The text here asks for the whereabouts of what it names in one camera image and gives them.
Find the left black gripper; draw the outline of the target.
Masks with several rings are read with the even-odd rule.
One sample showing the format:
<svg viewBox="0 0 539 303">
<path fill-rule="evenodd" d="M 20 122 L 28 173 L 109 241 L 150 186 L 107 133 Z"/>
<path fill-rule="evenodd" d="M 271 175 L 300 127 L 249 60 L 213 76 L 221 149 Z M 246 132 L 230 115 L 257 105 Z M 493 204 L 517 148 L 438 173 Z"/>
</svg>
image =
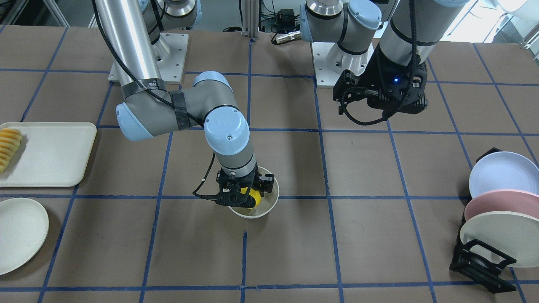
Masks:
<svg viewBox="0 0 539 303">
<path fill-rule="evenodd" d="M 383 54 L 380 46 L 377 46 L 362 75 L 355 75 L 351 70 L 345 69 L 335 83 L 332 98 L 339 103 L 338 114 L 344 115 L 348 104 L 366 98 L 365 88 L 362 87 L 379 91 L 377 96 L 370 96 L 367 99 L 368 106 L 387 113 L 394 110 L 402 100 L 408 85 L 407 65 L 408 63 L 403 66 L 393 63 Z M 426 64 L 418 64 L 408 98 L 398 112 L 419 114 L 427 108 L 429 103 L 425 95 L 426 78 Z"/>
</svg>

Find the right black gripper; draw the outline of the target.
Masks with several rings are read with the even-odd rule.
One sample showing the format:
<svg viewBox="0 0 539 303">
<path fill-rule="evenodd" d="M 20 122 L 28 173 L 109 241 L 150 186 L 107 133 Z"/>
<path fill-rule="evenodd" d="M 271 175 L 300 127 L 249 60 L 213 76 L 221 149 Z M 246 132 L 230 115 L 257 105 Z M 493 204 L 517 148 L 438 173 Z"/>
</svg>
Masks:
<svg viewBox="0 0 539 303">
<path fill-rule="evenodd" d="M 254 169 L 243 177 L 227 174 L 222 168 L 217 174 L 219 192 L 216 204 L 228 207 L 256 207 L 259 205 L 259 193 L 264 197 L 272 192 L 275 184 L 274 174 L 260 174 Z"/>
</svg>

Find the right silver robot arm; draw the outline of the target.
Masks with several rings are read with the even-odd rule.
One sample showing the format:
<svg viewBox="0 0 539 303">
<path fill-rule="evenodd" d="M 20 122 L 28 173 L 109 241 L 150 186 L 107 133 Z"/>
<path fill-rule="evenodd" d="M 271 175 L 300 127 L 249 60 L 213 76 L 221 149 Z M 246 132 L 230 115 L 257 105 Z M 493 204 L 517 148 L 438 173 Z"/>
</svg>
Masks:
<svg viewBox="0 0 539 303">
<path fill-rule="evenodd" d="M 194 195 L 218 205 L 253 209 L 275 176 L 259 172 L 250 126 L 219 72 L 195 77 L 192 88 L 168 91 L 138 0 L 93 0 L 98 29 L 120 69 L 124 102 L 116 119 L 124 136 L 141 141 L 200 126 L 221 170 L 217 194 Z"/>
</svg>

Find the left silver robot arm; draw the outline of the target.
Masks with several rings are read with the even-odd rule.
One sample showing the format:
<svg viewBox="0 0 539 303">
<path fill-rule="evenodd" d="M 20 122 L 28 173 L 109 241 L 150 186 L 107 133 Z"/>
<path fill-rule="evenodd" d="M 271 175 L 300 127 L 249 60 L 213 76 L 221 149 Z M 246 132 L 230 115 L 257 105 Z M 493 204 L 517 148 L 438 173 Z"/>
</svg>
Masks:
<svg viewBox="0 0 539 303">
<path fill-rule="evenodd" d="M 375 32 L 383 22 L 384 1 L 307 0 L 300 10 L 300 32 L 308 42 L 333 43 L 329 61 L 339 78 L 332 98 L 339 114 L 366 100 L 383 111 L 419 114 L 429 105 L 425 96 L 426 59 L 454 21 L 465 0 L 399 0 L 367 63 Z"/>
</svg>

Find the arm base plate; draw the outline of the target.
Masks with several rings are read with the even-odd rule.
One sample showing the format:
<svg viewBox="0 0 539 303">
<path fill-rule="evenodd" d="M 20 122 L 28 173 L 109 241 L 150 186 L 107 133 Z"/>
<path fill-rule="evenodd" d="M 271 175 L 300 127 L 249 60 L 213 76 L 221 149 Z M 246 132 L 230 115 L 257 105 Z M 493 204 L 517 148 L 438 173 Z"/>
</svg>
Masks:
<svg viewBox="0 0 539 303">
<path fill-rule="evenodd" d="M 311 47 L 318 88 L 333 88 L 344 70 L 361 75 L 374 53 L 372 44 L 359 55 L 343 52 L 337 43 L 313 42 Z"/>
<path fill-rule="evenodd" d="M 109 80 L 129 84 L 134 80 L 160 79 L 180 84 L 189 35 L 185 33 L 125 33 L 107 36 L 116 55 Z"/>
</svg>

